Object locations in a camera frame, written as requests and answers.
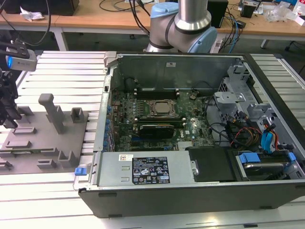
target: blue plastic tab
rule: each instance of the blue plastic tab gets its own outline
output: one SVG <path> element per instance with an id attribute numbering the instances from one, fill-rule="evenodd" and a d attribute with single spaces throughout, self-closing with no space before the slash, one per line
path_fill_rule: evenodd
<path id="1" fill-rule="evenodd" d="M 208 28 L 189 48 L 187 52 L 207 53 L 210 51 L 217 37 L 217 29 Z"/>
<path id="2" fill-rule="evenodd" d="M 159 18 L 178 13 L 179 6 L 176 2 L 162 2 L 152 6 L 151 18 Z"/>
<path id="3" fill-rule="evenodd" d="M 242 153 L 241 155 L 239 155 L 239 159 L 242 162 L 242 164 L 244 163 L 258 163 L 261 162 L 261 160 L 258 157 L 257 153 Z"/>
<path id="4" fill-rule="evenodd" d="M 293 152 L 289 152 L 288 156 L 289 156 L 290 161 L 295 161 L 296 160 L 296 157 L 295 157 Z"/>
<path id="5" fill-rule="evenodd" d="M 13 58 L 11 56 L 8 56 L 8 67 L 11 68 L 13 64 Z"/>
<path id="6" fill-rule="evenodd" d="M 76 176 L 85 176 L 85 175 L 87 175 L 87 169 L 86 168 L 75 168 L 74 174 Z"/>

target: cpu socket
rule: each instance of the cpu socket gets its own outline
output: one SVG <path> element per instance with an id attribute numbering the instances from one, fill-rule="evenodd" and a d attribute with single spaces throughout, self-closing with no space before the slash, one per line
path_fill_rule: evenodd
<path id="1" fill-rule="evenodd" d="M 155 100 L 150 101 L 151 116 L 172 116 L 176 115 L 174 102 L 172 100 Z"/>

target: power supply label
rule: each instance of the power supply label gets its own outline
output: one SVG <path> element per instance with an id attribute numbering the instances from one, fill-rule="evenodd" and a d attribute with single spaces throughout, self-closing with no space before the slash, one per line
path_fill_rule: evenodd
<path id="1" fill-rule="evenodd" d="M 132 182 L 135 185 L 169 184 L 167 157 L 136 157 L 132 159 Z"/>

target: green circuit board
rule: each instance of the green circuit board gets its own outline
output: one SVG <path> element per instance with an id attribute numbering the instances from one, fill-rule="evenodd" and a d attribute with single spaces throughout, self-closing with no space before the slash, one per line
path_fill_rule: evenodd
<path id="1" fill-rule="evenodd" d="M 140 139 L 135 133 L 136 117 L 149 117 L 150 101 L 137 100 L 133 94 L 118 93 L 117 102 L 118 113 L 114 119 L 114 126 L 119 129 L 119 138 L 116 139 L 115 151 L 141 151 L 142 149 L 159 150 L 181 150 L 183 142 L 188 146 L 212 146 L 214 139 L 209 133 L 203 113 L 202 98 L 190 99 L 191 92 L 180 92 L 177 100 L 172 100 L 175 115 L 185 117 L 185 126 L 176 128 L 173 137 L 170 139 Z"/>

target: white label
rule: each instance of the white label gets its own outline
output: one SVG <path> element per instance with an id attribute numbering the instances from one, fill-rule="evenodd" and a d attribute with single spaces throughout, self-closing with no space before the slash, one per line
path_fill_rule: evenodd
<path id="1" fill-rule="evenodd" d="M 166 63 L 166 67 L 172 67 L 172 68 L 174 68 L 174 67 L 176 67 L 176 62 L 167 62 L 167 63 Z"/>
<path id="2" fill-rule="evenodd" d="M 120 154 L 119 161 L 132 161 L 133 154 Z"/>

